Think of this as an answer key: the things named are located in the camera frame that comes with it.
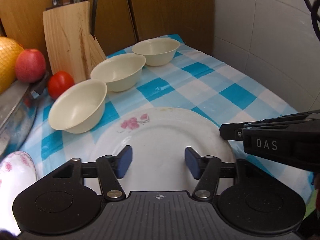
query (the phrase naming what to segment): red tomato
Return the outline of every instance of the red tomato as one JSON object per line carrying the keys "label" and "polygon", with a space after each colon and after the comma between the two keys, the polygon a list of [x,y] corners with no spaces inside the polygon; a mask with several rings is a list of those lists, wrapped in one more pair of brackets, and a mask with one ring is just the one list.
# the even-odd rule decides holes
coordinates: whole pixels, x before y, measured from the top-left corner
{"label": "red tomato", "polygon": [[48,92],[56,100],[64,91],[75,84],[72,76],[65,71],[58,71],[48,81]]}

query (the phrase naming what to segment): red apple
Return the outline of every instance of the red apple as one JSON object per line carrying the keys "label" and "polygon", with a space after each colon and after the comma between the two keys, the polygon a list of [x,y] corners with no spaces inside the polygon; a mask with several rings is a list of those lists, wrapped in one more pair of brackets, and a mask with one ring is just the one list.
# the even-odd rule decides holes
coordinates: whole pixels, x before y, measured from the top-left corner
{"label": "red apple", "polygon": [[17,60],[14,70],[21,82],[33,83],[41,79],[45,73],[45,59],[37,49],[25,49]]}

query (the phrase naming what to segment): yellow fruit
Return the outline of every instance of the yellow fruit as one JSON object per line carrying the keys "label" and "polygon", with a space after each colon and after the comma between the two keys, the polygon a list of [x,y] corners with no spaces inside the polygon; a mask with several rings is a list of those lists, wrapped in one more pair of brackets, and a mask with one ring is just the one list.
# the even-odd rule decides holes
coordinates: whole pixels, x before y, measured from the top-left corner
{"label": "yellow fruit", "polygon": [[23,47],[15,40],[0,36],[0,94],[15,80],[14,65],[22,51]]}

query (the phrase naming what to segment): checkered tablecloth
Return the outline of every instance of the checkered tablecloth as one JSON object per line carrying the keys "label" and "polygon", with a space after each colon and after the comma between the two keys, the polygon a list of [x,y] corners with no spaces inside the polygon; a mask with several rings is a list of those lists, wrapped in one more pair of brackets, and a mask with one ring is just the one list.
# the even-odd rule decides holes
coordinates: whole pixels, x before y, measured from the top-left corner
{"label": "checkered tablecloth", "polygon": [[[145,66],[142,78],[131,89],[106,97],[105,113],[89,132],[71,134],[53,130],[48,124],[50,97],[42,99],[33,128],[21,147],[33,159],[38,178],[73,157],[88,161],[88,155],[101,134],[130,111],[157,106],[190,109],[208,118],[218,127],[223,123],[250,122],[296,111],[250,77],[225,63],[186,46],[178,35],[169,35],[181,43],[173,60],[160,67]],[[131,47],[109,57],[132,52]],[[272,174],[308,200],[311,174],[243,152],[242,142],[230,141],[237,157]]]}

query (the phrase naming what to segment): oval floral dish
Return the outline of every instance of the oval floral dish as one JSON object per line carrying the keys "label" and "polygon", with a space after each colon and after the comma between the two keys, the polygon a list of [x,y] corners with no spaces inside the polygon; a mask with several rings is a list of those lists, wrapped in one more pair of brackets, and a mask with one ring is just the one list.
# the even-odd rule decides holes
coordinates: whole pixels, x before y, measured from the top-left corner
{"label": "oval floral dish", "polygon": [[0,230],[14,235],[20,229],[12,213],[16,196],[37,181],[35,165],[31,157],[21,151],[10,153],[0,163]]}
{"label": "oval floral dish", "polygon": [[[186,109],[157,107],[124,116],[98,140],[89,161],[103,155],[117,155],[126,145],[133,149],[132,163],[120,184],[128,195],[138,191],[193,191],[193,179],[184,161],[184,150],[191,146],[201,156],[214,155],[223,162],[234,162],[228,141],[220,137],[211,121]],[[99,193],[99,184],[86,185]],[[220,180],[220,189],[232,179]]]}

